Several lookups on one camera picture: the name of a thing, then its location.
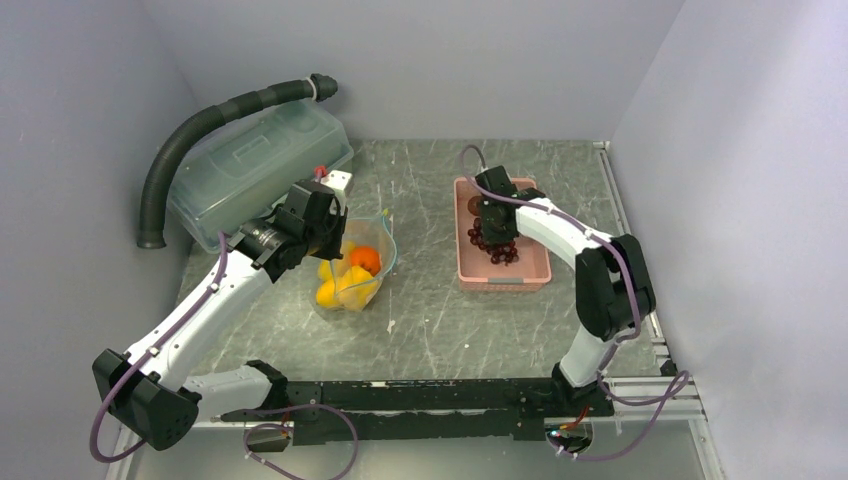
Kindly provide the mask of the dark purple grape bunch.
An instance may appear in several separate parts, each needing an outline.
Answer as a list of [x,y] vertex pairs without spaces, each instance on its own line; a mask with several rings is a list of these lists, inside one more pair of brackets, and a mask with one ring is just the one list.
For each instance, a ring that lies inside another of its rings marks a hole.
[[472,227],[467,230],[469,242],[478,250],[489,255],[490,262],[494,265],[510,265],[517,263],[520,259],[516,242],[510,240],[505,243],[490,244],[483,238],[483,222],[480,217],[475,217]]

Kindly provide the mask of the orange fruit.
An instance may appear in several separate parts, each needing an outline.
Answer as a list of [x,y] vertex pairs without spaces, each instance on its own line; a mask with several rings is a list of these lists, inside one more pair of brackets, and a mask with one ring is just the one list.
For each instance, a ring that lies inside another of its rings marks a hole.
[[377,276],[382,269],[380,253],[367,245],[354,247],[350,251],[349,262],[352,266],[360,267],[372,276]]

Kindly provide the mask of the clear zip top bag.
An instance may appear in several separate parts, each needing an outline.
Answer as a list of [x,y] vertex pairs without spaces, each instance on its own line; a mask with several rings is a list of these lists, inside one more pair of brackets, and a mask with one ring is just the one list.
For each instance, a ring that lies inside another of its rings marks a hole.
[[361,312],[394,268],[397,244],[390,231],[389,210],[368,218],[351,218],[342,237],[341,259],[322,260],[315,304],[324,310]]

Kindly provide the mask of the yellow lemon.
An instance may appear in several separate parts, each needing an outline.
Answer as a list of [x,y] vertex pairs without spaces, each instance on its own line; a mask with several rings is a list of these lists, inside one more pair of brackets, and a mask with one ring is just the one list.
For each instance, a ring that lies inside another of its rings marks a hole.
[[324,281],[316,290],[315,302],[325,309],[335,309],[341,306],[341,302],[336,296],[336,282],[333,278]]

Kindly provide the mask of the yellow bell pepper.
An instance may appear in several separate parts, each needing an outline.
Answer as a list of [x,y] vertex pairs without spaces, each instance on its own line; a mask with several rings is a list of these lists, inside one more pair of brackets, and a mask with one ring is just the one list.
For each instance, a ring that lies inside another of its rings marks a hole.
[[380,281],[359,266],[350,267],[336,283],[336,298],[351,311],[362,311],[380,287]]

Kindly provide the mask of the dark red passion fruit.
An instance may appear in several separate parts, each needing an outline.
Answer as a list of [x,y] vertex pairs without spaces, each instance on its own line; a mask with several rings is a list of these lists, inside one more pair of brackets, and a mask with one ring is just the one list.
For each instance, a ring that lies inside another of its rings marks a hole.
[[482,197],[477,195],[471,197],[466,204],[466,208],[468,212],[475,217],[480,216],[480,205],[481,205]]

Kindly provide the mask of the yellow mango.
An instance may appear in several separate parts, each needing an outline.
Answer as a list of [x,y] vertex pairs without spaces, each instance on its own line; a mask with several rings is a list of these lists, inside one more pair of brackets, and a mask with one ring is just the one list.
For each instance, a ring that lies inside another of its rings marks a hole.
[[334,280],[343,276],[350,268],[349,255],[356,247],[353,241],[345,240],[341,245],[341,259],[322,260],[319,264],[317,275],[322,281]]

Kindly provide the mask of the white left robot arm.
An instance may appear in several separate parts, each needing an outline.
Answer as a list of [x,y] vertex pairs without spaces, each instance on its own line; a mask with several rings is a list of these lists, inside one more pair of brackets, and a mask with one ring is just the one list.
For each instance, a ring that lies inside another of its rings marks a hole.
[[288,380],[263,361],[205,376],[191,371],[224,327],[285,272],[308,256],[341,258],[352,184],[343,171],[296,182],[269,217],[219,236],[217,264],[157,327],[125,351],[106,349],[95,359],[101,397],[89,434],[95,459],[110,460],[98,449],[107,415],[162,451],[197,421],[237,411],[272,420],[285,411]]

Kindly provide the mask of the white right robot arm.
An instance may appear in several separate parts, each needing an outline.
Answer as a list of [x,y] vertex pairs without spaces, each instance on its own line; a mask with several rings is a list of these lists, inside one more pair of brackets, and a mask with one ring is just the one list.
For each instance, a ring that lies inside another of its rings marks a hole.
[[574,415],[590,399],[618,347],[641,332],[656,297],[639,241],[588,227],[535,188],[519,190],[502,166],[466,178],[482,194],[483,239],[495,245],[521,236],[545,247],[570,266],[581,326],[558,362],[564,378],[551,388],[557,411]]

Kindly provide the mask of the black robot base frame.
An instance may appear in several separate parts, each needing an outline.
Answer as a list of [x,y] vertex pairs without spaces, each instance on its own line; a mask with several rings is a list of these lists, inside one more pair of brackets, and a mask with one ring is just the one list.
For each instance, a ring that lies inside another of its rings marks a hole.
[[541,441],[559,421],[609,418],[596,386],[551,377],[388,381],[293,381],[256,361],[272,387],[258,406],[221,414],[225,422],[287,421],[296,446],[349,440],[509,437]]

